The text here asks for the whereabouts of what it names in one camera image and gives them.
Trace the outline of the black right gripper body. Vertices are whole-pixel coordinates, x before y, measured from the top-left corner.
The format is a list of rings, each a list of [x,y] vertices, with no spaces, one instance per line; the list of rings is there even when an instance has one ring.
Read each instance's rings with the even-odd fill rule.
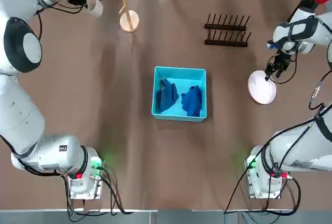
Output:
[[[274,67],[276,69],[287,69],[291,62],[291,55],[278,51],[274,56]]]

